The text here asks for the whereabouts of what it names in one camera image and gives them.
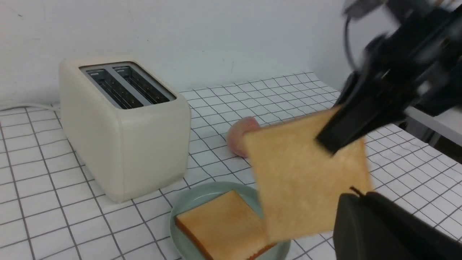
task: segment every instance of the toaster top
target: toaster top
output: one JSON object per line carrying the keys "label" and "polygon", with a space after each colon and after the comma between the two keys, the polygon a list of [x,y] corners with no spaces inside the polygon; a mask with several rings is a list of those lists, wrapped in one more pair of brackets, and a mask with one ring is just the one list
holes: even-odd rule
{"label": "toaster top", "polygon": [[133,109],[176,99],[134,62],[83,66],[80,71],[116,108]]}

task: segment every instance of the toaster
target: toaster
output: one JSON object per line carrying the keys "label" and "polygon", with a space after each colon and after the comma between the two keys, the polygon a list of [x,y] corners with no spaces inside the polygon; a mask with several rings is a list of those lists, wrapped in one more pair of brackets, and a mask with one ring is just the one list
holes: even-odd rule
{"label": "toaster", "polygon": [[189,104],[134,58],[65,59],[59,95],[63,130],[111,200],[121,203],[184,176]]}

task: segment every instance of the green plate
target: green plate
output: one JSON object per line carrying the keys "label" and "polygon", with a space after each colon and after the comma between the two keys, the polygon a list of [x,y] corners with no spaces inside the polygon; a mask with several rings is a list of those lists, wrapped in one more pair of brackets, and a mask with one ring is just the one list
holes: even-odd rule
{"label": "green plate", "polygon": [[[260,216],[262,216],[257,191],[251,187],[234,182],[210,182],[198,185],[180,194],[170,214],[170,236],[183,260],[205,260],[195,245],[175,225],[175,216],[202,205],[219,195],[235,190],[247,204]],[[281,242],[260,255],[258,260],[283,260],[290,248],[290,241]]]}

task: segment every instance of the table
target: table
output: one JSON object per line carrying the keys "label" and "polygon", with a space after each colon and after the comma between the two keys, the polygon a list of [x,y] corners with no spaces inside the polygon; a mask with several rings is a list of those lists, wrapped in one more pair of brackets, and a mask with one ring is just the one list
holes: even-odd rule
{"label": "table", "polygon": [[[211,181],[255,186],[248,162],[225,143],[254,116],[275,124],[333,105],[339,96],[314,73],[182,92],[192,107],[184,179],[116,204],[66,139],[59,113],[0,112],[0,259],[180,259],[168,220],[178,195]],[[462,237],[462,166],[397,126],[367,135],[378,192],[452,238]],[[287,259],[335,259],[332,232],[292,241]]]}

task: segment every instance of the white bread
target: white bread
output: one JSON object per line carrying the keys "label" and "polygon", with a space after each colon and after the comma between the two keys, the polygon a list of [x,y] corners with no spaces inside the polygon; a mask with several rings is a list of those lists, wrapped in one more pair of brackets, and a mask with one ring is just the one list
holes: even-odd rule
{"label": "white bread", "polygon": [[244,135],[269,242],[333,230],[339,196],[372,190],[363,138],[334,156],[315,140],[337,110]]}
{"label": "white bread", "polygon": [[234,190],[179,214],[176,225],[207,260],[252,260],[272,247],[263,220]]}

